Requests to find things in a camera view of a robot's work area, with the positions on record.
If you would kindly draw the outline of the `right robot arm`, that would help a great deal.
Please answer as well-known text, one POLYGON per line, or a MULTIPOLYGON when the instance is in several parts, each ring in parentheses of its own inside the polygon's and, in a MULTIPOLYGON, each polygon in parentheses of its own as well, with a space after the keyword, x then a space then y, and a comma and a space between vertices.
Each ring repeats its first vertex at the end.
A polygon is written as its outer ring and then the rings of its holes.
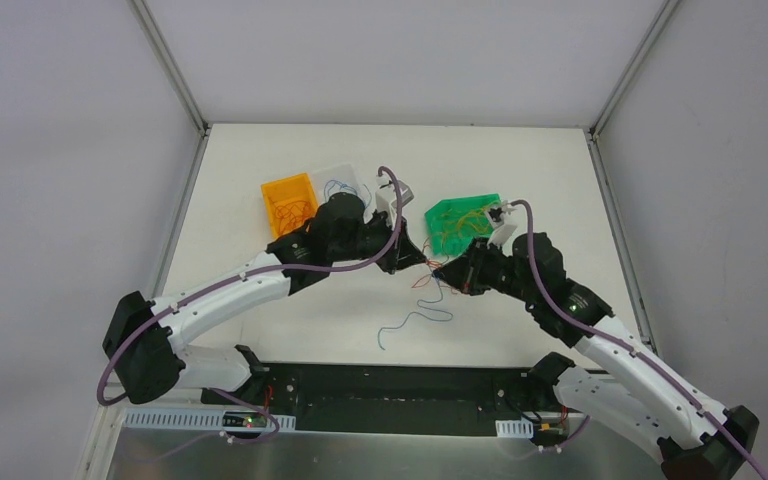
POLYGON ((636 444, 668 479, 730 479, 743 466, 760 422, 744 406, 728 408, 678 378, 615 318, 592 290, 568 278, 546 234, 516 238, 511 254, 477 238, 434 270, 436 279, 476 296, 488 290, 523 301, 550 336, 597 363, 605 382, 551 352, 528 372, 529 400, 582 412, 636 444))

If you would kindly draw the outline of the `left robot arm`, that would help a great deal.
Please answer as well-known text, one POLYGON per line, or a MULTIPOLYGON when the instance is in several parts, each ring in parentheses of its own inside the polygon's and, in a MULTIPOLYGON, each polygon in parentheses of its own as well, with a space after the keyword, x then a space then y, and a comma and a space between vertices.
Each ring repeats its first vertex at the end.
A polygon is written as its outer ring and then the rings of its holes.
POLYGON ((410 240, 400 198, 379 191, 364 217, 355 195, 338 193, 302 227, 268 244, 243 266, 202 286, 154 299, 134 291, 115 308, 102 349, 109 359, 96 390, 103 406, 122 400, 152 402, 173 388, 218 388, 241 404, 257 402, 265 378, 240 346, 196 347, 214 327, 266 302, 287 298, 335 273, 375 264, 385 273, 419 265, 426 257, 410 240))

